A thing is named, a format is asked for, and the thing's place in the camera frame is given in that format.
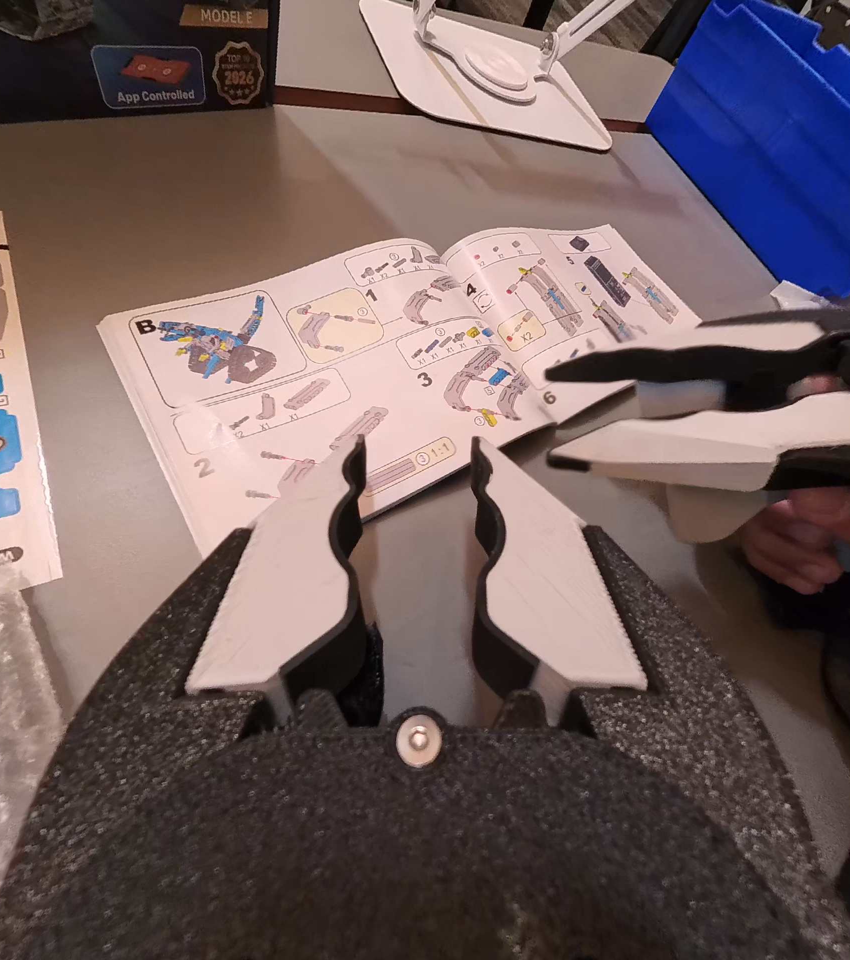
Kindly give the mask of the person's right hand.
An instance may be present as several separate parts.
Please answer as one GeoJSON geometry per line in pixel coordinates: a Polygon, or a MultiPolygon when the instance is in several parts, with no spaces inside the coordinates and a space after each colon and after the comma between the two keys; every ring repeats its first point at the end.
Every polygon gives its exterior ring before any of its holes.
{"type": "Polygon", "coordinates": [[[800,594],[819,593],[841,575],[838,544],[850,545],[850,486],[794,490],[739,535],[755,570],[800,594]]]}

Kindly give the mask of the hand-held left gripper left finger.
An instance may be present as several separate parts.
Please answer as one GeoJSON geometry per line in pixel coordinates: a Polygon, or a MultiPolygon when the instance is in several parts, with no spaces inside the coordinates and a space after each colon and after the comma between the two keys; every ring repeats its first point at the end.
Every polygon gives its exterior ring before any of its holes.
{"type": "Polygon", "coordinates": [[[284,723],[305,691],[339,694],[358,677],[367,639],[350,558],[362,536],[365,484],[359,435],[259,515],[191,666],[187,694],[260,692],[284,723]]]}

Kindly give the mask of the grey desk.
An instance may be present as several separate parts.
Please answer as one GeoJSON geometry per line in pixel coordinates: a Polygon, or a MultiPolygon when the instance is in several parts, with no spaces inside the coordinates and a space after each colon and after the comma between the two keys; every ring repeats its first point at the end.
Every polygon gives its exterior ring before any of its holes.
{"type": "MultiPolygon", "coordinates": [[[[96,330],[107,315],[220,292],[394,237],[441,253],[495,227],[610,224],[703,319],[774,309],[776,279],[647,134],[610,153],[409,114],[281,105],[0,126],[0,210],[32,371],[63,579],[26,594],[65,719],[199,561],[96,330]]],[[[722,546],[676,541],[645,488],[509,456],[610,535],[712,638],[786,762],[823,866],[850,852],[850,731],[819,639],[779,630],[722,546]]],[[[354,554],[384,640],[386,716],[484,725],[471,663],[484,554],[456,474],[372,521],[354,554]]]]}

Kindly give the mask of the white desk stand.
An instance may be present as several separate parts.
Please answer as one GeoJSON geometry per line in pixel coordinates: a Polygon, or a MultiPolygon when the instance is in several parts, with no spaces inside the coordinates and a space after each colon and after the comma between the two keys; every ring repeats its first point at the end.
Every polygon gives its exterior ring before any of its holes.
{"type": "Polygon", "coordinates": [[[435,12],[434,1],[360,1],[398,93],[435,119],[607,153],[612,137],[565,54],[631,5],[597,1],[531,44],[435,12]]]}

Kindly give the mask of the blue plastic bin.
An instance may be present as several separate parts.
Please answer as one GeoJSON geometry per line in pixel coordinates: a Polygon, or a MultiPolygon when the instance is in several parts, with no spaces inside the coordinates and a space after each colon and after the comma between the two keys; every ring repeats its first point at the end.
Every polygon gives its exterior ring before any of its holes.
{"type": "Polygon", "coordinates": [[[647,126],[779,281],[850,297],[850,51],[767,2],[712,2],[647,126]]]}

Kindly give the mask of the dark blue toy box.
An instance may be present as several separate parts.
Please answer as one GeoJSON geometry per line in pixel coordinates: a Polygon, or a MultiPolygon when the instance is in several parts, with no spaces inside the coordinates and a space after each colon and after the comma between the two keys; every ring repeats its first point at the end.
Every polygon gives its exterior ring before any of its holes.
{"type": "Polygon", "coordinates": [[[0,124],[263,109],[278,1],[0,1],[0,124]]]}

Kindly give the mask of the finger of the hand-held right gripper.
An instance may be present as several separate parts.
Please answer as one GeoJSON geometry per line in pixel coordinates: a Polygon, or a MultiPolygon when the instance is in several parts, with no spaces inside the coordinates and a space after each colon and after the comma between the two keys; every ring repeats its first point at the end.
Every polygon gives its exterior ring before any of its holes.
{"type": "Polygon", "coordinates": [[[555,448],[549,460],[662,486],[676,537],[713,543],[785,494],[850,487],[850,390],[761,412],[620,419],[555,448]]]}
{"type": "Polygon", "coordinates": [[[665,421],[762,412],[845,391],[839,312],[807,310],[709,321],[553,362],[543,409],[553,421],[665,421]]]}

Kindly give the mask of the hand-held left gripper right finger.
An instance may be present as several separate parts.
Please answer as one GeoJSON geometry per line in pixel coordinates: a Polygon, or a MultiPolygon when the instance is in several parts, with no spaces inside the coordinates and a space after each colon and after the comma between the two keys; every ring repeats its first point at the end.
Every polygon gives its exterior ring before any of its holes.
{"type": "Polygon", "coordinates": [[[556,726],[575,690],[646,692],[647,671],[596,547],[613,546],[484,438],[471,487],[479,572],[472,657],[500,698],[531,691],[556,726]]]}

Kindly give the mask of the white instruction booklet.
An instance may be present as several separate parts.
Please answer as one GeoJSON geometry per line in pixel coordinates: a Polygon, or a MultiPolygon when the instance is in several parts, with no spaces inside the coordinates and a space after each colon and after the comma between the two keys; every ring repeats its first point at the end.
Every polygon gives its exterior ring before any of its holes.
{"type": "Polygon", "coordinates": [[[205,557],[358,436],[366,519],[464,468],[473,437],[501,448],[630,385],[554,389],[547,368],[700,323],[606,224],[443,254],[396,238],[98,331],[205,557]]]}

